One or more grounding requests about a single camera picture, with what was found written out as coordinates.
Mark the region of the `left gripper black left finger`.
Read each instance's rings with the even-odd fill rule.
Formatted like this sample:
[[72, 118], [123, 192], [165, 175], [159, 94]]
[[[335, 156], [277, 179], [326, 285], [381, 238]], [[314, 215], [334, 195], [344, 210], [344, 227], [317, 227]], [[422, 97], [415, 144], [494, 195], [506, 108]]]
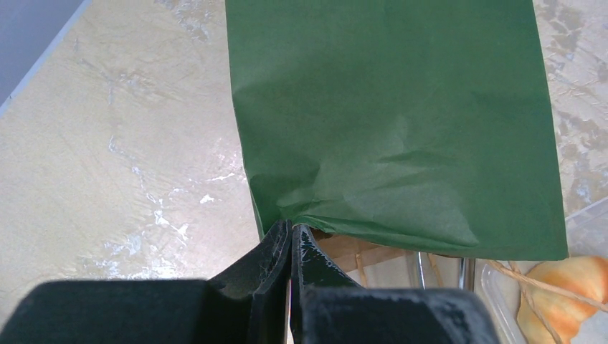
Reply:
[[35, 287], [3, 343], [284, 343], [292, 225], [277, 221], [211, 279], [63, 280]]

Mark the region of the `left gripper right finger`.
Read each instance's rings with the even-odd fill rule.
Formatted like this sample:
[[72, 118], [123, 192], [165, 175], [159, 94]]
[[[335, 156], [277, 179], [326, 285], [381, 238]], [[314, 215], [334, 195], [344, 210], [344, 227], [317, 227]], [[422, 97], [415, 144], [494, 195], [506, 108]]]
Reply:
[[459, 289], [367, 289], [293, 227], [290, 330], [295, 343], [499, 343], [481, 299]]

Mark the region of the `metal tongs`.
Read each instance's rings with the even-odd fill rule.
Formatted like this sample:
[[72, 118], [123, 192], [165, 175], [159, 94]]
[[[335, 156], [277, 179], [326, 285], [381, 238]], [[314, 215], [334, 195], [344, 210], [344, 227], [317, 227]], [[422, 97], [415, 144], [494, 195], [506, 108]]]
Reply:
[[422, 289], [446, 287], [474, 292], [475, 271], [476, 260], [473, 258], [415, 252], [410, 279], [413, 286]]

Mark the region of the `green paper bag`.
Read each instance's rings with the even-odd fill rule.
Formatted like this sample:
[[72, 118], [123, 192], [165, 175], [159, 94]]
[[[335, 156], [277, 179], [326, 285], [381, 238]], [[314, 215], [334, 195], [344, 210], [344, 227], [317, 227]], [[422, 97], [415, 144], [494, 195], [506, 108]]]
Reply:
[[227, 1], [260, 234], [278, 220], [451, 257], [568, 256], [531, 1]]

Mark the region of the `fake croissant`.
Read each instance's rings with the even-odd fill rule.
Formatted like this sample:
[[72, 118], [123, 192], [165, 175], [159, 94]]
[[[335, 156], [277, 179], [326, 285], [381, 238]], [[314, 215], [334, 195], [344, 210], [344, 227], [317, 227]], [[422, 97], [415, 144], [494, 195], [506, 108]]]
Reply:
[[[527, 277], [560, 287], [589, 299], [607, 303], [607, 259], [599, 256], [571, 257], [561, 261], [542, 262], [531, 268]], [[597, 308], [555, 292], [526, 285], [534, 305], [559, 335], [570, 343], [581, 324], [595, 315]], [[529, 343], [554, 343], [544, 324], [524, 297], [517, 314], [518, 326]]]

